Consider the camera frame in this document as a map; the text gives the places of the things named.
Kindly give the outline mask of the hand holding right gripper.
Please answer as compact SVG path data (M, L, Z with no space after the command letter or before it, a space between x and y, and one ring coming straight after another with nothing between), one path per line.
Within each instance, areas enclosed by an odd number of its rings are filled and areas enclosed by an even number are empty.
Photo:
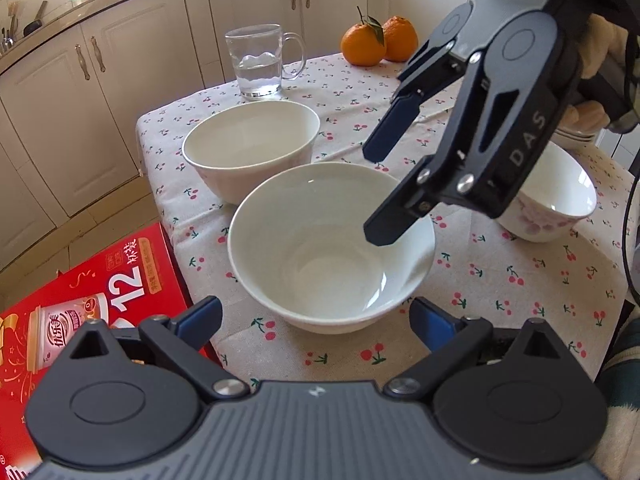
M623 64L627 37L626 29L610 23L600 15L591 14L578 42L578 51L582 57L582 79L591 79L608 55L618 64ZM584 101L566 108L559 127L567 131L595 133L609 123L610 118L600 102Z

